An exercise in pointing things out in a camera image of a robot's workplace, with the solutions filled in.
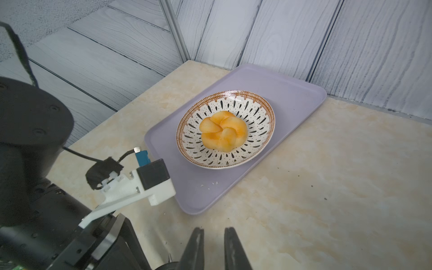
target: black cable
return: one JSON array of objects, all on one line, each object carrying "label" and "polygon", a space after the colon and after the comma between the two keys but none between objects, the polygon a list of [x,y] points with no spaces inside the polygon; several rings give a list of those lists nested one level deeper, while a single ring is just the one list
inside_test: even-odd
[{"label": "black cable", "polygon": [[8,25],[7,23],[0,22],[0,26],[6,29],[7,34],[9,35],[9,38],[12,41],[13,46],[15,47],[16,54],[18,55],[19,61],[21,62],[22,67],[24,67],[24,69],[29,74],[33,86],[39,88],[38,81],[36,80],[36,77],[33,75],[32,68],[30,67],[29,57],[27,56],[27,53],[25,52],[25,48],[22,45],[18,35],[15,34],[15,32],[12,30],[12,27],[10,27],[10,25]]},{"label": "black cable", "polygon": [[127,157],[128,155],[130,155],[130,154],[132,154],[132,153],[135,153],[135,150],[129,150],[129,151],[127,151],[126,153],[124,153],[119,159],[118,159],[118,161],[117,162],[120,162],[120,161],[122,161],[125,157]]},{"label": "black cable", "polygon": [[68,152],[70,152],[70,153],[72,153],[72,154],[74,154],[74,155],[77,155],[77,156],[79,156],[79,157],[82,157],[83,159],[88,159],[88,160],[96,161],[96,162],[103,162],[103,160],[95,159],[95,158],[92,158],[92,157],[89,157],[89,156],[86,156],[86,155],[80,154],[80,153],[78,153],[78,152],[75,152],[75,151],[73,151],[73,150],[67,148],[66,146],[63,146],[63,149],[65,149],[66,151],[68,151]]}]

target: ceramic plate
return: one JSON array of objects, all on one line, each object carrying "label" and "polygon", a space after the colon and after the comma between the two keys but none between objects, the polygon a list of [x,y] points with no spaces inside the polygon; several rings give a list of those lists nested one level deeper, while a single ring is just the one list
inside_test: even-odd
[{"label": "ceramic plate", "polygon": [[[248,138],[231,152],[208,149],[201,142],[201,121],[218,111],[229,111],[246,122]],[[209,169],[223,169],[243,164],[259,154],[273,135],[275,117],[270,104],[248,91],[225,91],[195,103],[177,128],[177,146],[193,164]]]}]

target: beige marble surface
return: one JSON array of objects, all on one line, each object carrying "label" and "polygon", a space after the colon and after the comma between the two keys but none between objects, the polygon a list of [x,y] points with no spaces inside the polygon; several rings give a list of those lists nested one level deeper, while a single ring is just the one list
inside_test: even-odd
[{"label": "beige marble surface", "polygon": [[[145,148],[150,127],[227,73],[188,61],[72,149],[104,159]],[[94,208],[103,198],[85,181],[91,165],[63,152],[48,178]],[[168,252],[178,260],[202,226],[206,269],[224,269],[224,228],[234,226],[256,270],[430,269],[431,208],[432,127],[328,98],[205,213],[187,215],[174,198],[121,211],[153,268]]]}]

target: screw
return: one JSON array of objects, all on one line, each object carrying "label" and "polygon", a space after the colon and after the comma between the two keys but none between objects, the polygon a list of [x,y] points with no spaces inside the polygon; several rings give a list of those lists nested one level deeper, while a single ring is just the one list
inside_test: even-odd
[{"label": "screw", "polygon": [[60,108],[57,107],[56,105],[51,105],[51,106],[50,106],[50,110],[52,110],[52,111],[59,111]]},{"label": "screw", "polygon": [[45,130],[41,128],[35,128],[33,129],[33,134],[35,134],[37,137],[41,137],[41,136],[45,136],[47,133],[45,132]]}]

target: purple tray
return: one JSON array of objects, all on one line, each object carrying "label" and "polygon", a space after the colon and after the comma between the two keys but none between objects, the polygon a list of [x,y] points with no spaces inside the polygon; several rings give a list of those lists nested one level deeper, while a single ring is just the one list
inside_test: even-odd
[{"label": "purple tray", "polygon": [[[245,164],[223,170],[198,167],[187,161],[178,150],[175,141],[178,123],[197,101],[227,90],[254,92],[270,103],[276,118],[273,137],[260,154]],[[326,96],[326,91],[319,86],[259,66],[244,64],[152,127],[145,135],[144,142],[156,159],[164,159],[180,208],[191,215],[200,214],[306,120],[324,102]]]}]

